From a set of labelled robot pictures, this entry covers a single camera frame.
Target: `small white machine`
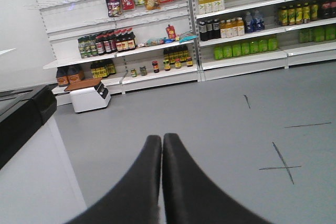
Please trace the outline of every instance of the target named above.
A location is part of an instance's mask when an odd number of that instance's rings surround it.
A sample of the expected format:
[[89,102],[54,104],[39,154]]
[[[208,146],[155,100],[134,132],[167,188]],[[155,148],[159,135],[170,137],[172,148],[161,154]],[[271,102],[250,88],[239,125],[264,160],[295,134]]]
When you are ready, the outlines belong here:
[[72,83],[65,91],[70,91],[76,113],[105,108],[111,99],[111,94],[101,82],[101,78]]

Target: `sauce jar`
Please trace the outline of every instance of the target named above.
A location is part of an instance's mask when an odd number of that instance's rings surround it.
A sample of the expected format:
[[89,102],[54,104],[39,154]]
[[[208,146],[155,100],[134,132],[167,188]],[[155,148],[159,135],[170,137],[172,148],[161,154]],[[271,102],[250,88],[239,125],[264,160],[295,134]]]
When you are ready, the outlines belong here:
[[157,62],[158,62],[157,60],[153,60],[153,61],[152,61],[152,65],[153,65],[154,73],[158,73],[158,72],[160,72],[160,70],[159,70],[159,64],[158,64]]

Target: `black line on floor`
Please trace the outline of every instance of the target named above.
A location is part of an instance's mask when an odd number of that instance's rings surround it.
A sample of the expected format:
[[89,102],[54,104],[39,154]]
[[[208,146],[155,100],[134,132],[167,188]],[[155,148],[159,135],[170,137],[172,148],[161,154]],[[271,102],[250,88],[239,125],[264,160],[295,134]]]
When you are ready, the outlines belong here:
[[296,127],[308,127],[308,126],[315,126],[315,125],[324,125],[324,124],[329,124],[331,122],[328,123],[314,123],[314,124],[304,124],[304,125],[296,125],[296,126],[288,126],[285,128],[296,128]]
[[244,97],[245,97],[245,100],[246,100],[246,102],[247,102],[247,105],[248,105],[249,109],[251,109],[250,103],[248,102],[247,95],[244,94]]
[[288,167],[288,165],[286,164],[286,161],[284,160],[282,154],[280,153],[280,151],[279,151],[278,147],[275,145],[275,143],[274,143],[274,142],[272,142],[272,143],[273,143],[273,146],[274,146],[275,150],[277,151],[277,153],[278,153],[278,155],[279,155],[281,161],[282,161],[283,164],[285,165],[285,169],[287,170],[287,173],[288,173],[288,175],[289,175],[289,178],[290,178],[290,180],[292,181],[292,183],[293,183],[293,185],[294,185],[294,180],[293,180],[292,174],[290,173],[289,167]]
[[287,168],[297,168],[297,167],[302,167],[302,166],[298,165],[298,166],[288,166],[288,167],[266,167],[266,168],[261,168],[259,170],[287,169]]

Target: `white wall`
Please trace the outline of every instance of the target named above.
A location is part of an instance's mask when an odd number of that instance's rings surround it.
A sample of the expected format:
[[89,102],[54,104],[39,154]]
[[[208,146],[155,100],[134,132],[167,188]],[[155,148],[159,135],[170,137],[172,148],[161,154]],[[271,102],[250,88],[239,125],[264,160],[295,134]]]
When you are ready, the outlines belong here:
[[56,70],[42,67],[54,60],[35,0],[0,0],[0,91],[56,82]]

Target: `black cross mark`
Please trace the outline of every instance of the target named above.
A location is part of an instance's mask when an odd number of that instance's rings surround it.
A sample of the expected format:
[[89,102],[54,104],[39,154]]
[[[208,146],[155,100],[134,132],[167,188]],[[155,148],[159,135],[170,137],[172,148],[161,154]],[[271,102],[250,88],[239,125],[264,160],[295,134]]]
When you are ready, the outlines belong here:
[[283,162],[284,167],[266,167],[266,168],[262,168],[262,169],[259,169],[259,170],[286,169],[286,170],[287,170],[287,173],[288,173],[288,175],[289,175],[290,181],[292,181],[292,183],[293,183],[293,185],[294,185],[295,183],[294,183],[292,174],[290,173],[290,170],[289,170],[289,169],[290,169],[290,168],[301,167],[301,165],[299,165],[299,166],[288,166],[287,163],[286,163],[286,161],[285,161],[285,159],[284,159],[284,157],[283,157],[282,154],[280,153],[278,147],[275,145],[274,142],[272,142],[272,143],[273,143],[273,146],[274,146],[275,150],[277,151],[277,153],[278,153],[278,155],[279,155],[281,161]]

